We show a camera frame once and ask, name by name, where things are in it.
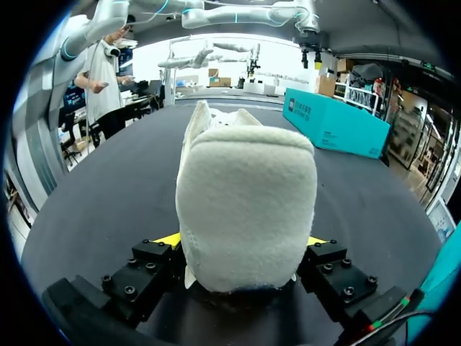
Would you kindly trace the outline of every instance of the white t-shirt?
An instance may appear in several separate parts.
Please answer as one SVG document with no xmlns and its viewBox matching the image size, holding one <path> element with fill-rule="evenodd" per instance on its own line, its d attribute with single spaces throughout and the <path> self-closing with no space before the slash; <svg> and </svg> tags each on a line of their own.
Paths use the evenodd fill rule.
<svg viewBox="0 0 461 346">
<path fill-rule="evenodd" d="M 85 88 L 86 109 L 88 121 L 94 123 L 102 116 L 122 107 L 122 95 L 118 87 L 116 73 L 118 72 L 118 58 L 107 56 L 105 47 L 108 44 L 101 41 L 88 48 L 86 61 L 80 73 L 89 71 L 92 81 L 105 81 L 109 83 L 99 94 Z"/>
</svg>

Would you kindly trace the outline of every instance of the teal box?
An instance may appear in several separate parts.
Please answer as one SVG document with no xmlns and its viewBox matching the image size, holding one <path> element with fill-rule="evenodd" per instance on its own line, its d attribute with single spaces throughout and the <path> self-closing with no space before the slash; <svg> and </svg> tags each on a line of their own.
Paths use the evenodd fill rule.
<svg viewBox="0 0 461 346">
<path fill-rule="evenodd" d="M 287 89 L 283 116 L 319 148 L 378 159 L 389 124 L 327 96 Z"/>
</svg>

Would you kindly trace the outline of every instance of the computer monitor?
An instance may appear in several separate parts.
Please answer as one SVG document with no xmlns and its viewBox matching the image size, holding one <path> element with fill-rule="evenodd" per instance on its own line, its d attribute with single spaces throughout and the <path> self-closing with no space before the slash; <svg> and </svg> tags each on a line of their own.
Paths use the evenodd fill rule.
<svg viewBox="0 0 461 346">
<path fill-rule="evenodd" d="M 85 91 L 76 86 L 72 81 L 64 93 L 64 111 L 67 114 L 72 113 L 85 107 L 85 105 Z"/>
<path fill-rule="evenodd" d="M 122 48 L 118 57 L 119 71 L 118 76 L 132 76 L 133 75 L 133 49 Z M 135 91 L 135 85 L 119 84 L 120 92 Z"/>
</svg>

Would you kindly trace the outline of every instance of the desk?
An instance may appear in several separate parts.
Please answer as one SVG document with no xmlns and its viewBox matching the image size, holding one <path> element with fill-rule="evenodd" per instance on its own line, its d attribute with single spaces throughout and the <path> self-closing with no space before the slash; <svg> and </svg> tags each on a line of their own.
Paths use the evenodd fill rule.
<svg viewBox="0 0 461 346">
<path fill-rule="evenodd" d="M 213 107 L 232 112 L 241 106 Z M 264 125 L 295 130 L 280 111 L 247 109 Z M 98 285 L 101 276 L 125 264 L 131 246 L 141 239 L 178 231 L 176 174 L 193 110 L 191 105 L 166 107 L 139 120 L 65 176 L 42 207 L 22 255 L 35 290 L 42 292 L 77 274 Z M 312 236 L 347 246 L 357 266 L 378 276 L 382 291 L 393 285 L 408 291 L 418 287 L 440 241 L 403 182 L 379 160 L 316 149 L 315 161 L 318 194 Z M 299 283 L 282 310 L 258 316 L 216 316 L 184 295 L 167 294 L 139 330 L 170 342 L 186 335 L 189 345 L 296 341 L 331 346 L 341 333 Z"/>
</svg>

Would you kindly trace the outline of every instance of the cardboard box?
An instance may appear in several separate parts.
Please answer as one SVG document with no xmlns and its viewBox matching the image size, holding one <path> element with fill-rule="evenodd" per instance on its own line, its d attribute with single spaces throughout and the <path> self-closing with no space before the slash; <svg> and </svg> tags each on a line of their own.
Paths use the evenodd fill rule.
<svg viewBox="0 0 461 346">
<path fill-rule="evenodd" d="M 314 146 L 379 159 L 390 125 L 333 98 L 287 89 L 283 116 Z"/>
<path fill-rule="evenodd" d="M 349 74 L 340 74 L 338 78 L 339 83 L 346 83 L 348 76 Z"/>
<path fill-rule="evenodd" d="M 210 78 L 210 87 L 220 87 L 220 79 L 219 78 Z"/>
<path fill-rule="evenodd" d="M 86 142 L 85 141 L 76 141 L 73 144 L 73 147 L 74 147 L 75 151 L 81 153 L 86 148 Z"/>
<path fill-rule="evenodd" d="M 338 60 L 338 71 L 337 72 L 350 72 L 354 67 L 354 62 L 351 59 L 340 59 Z"/>
<path fill-rule="evenodd" d="M 325 96 L 334 96 L 334 90 L 336 87 L 335 78 L 328 78 L 327 76 L 318 76 L 315 83 L 315 93 L 322 94 Z"/>
<path fill-rule="evenodd" d="M 208 69 L 208 76 L 210 78 L 219 77 L 219 70 L 217 68 L 209 68 Z"/>
<path fill-rule="evenodd" d="M 228 78 L 228 77 L 223 77 L 223 78 L 219 78 L 220 80 L 220 85 L 222 87 L 231 87 L 232 86 L 232 78 Z"/>
</svg>

